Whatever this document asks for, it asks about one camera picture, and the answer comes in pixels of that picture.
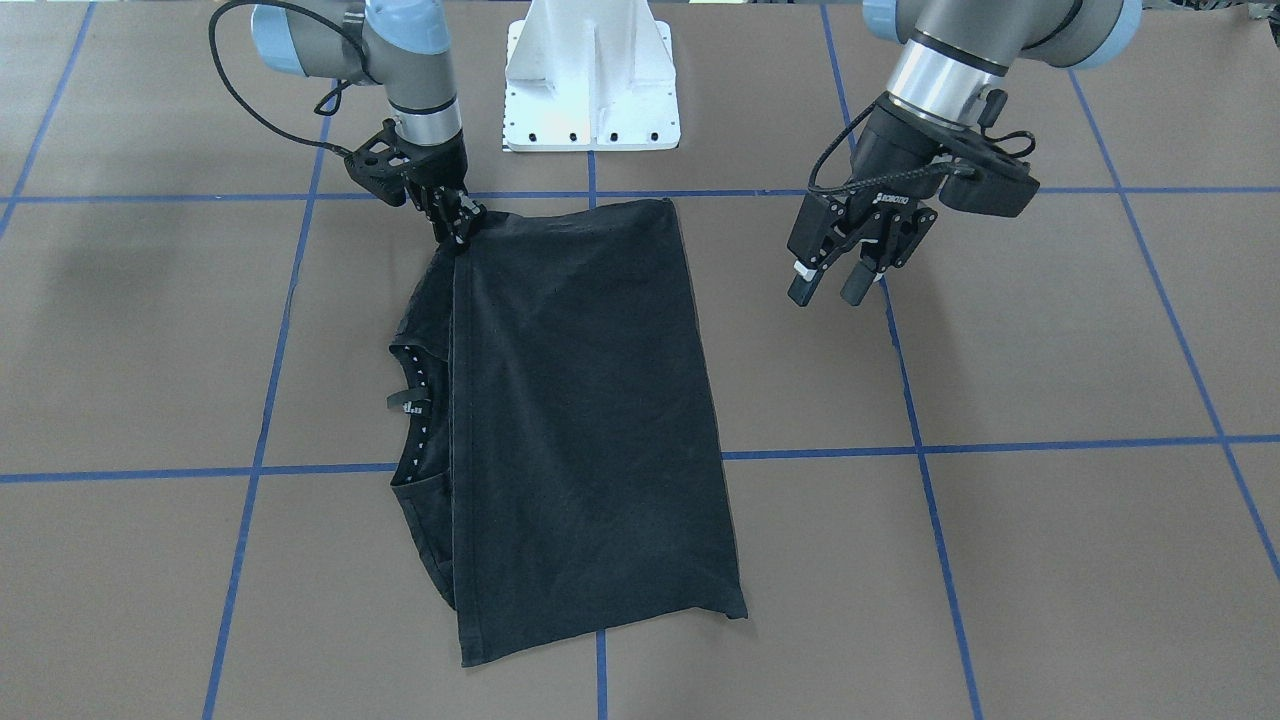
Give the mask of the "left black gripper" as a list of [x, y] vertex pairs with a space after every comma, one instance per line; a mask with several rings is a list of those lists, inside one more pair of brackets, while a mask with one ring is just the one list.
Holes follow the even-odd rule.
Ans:
[[998, 143], [966, 127], [927, 120], [882, 92], [810, 169], [787, 242], [796, 259], [787, 296], [808, 306], [831, 264], [868, 243], [840, 291], [859, 307], [931, 228], [936, 214], [922, 205], [928, 199], [956, 211], [1018, 217], [1041, 183], [1030, 174], [1028, 150], [1007, 152]]

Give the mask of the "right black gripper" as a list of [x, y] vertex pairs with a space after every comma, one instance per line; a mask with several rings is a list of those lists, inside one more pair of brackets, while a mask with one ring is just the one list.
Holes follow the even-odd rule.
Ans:
[[465, 133], [443, 143], [410, 142], [387, 118], [365, 143], [344, 156], [352, 181], [383, 202], [407, 201], [430, 215], [436, 242], [447, 252], [465, 252], [486, 215], [486, 208], [465, 186], [468, 159]]

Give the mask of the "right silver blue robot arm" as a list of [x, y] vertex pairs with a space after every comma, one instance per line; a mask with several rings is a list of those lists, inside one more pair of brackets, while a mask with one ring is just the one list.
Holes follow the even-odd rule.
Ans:
[[390, 117], [356, 149], [330, 145], [348, 177], [383, 202], [428, 217], [438, 243], [468, 246], [484, 208], [468, 169], [451, 33], [439, 1], [256, 1], [251, 35], [262, 61], [292, 76], [334, 79], [340, 91], [379, 86]]

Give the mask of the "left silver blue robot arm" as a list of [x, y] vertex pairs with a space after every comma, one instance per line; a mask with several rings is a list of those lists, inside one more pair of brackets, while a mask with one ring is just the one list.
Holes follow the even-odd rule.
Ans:
[[1140, 23], [1139, 1], [867, 1], [863, 18], [902, 51], [884, 91], [836, 137], [850, 173], [822, 184], [812, 170], [787, 247], [788, 296], [810, 302], [842, 256], [858, 260], [841, 290], [858, 306], [883, 274], [904, 266], [936, 223], [955, 211], [1018, 217], [1039, 191], [1028, 155], [989, 136], [1018, 59], [1065, 69], [1112, 60]]

